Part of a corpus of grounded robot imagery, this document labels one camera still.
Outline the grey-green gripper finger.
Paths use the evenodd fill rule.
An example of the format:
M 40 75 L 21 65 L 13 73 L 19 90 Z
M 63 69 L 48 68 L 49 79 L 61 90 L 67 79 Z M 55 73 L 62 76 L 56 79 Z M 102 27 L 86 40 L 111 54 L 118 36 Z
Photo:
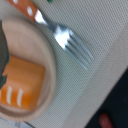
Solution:
M 8 62 L 9 50 L 7 46 L 6 37 L 2 28 L 2 21 L 0 20 L 0 89 L 6 83 L 7 76 L 3 75 L 3 72 Z

